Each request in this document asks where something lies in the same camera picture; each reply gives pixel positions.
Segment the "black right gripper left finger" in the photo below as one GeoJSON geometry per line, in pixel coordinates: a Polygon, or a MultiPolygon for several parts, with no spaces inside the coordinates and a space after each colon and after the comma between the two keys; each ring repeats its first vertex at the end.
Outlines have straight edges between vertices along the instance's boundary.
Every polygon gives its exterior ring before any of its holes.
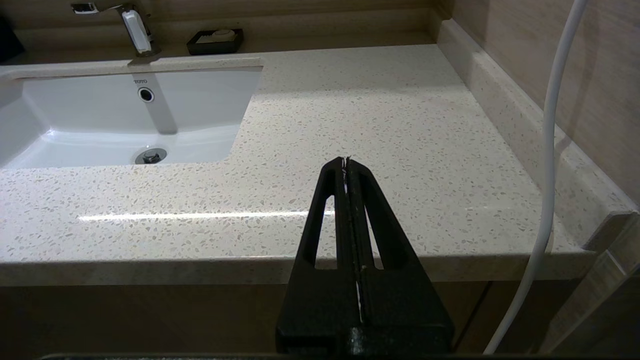
{"type": "Polygon", "coordinates": [[[342,353],[361,323],[346,159],[325,164],[318,176],[284,301],[276,322],[279,353],[342,353]],[[334,198],[336,268],[316,268],[327,198],[334,198]]]}

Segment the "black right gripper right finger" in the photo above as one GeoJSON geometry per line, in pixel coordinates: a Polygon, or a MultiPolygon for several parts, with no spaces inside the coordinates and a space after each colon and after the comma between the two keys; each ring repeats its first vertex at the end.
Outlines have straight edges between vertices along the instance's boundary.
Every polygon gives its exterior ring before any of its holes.
{"type": "Polygon", "coordinates": [[[349,353],[450,353],[454,325],[374,175],[346,159],[359,325],[349,353]]]}

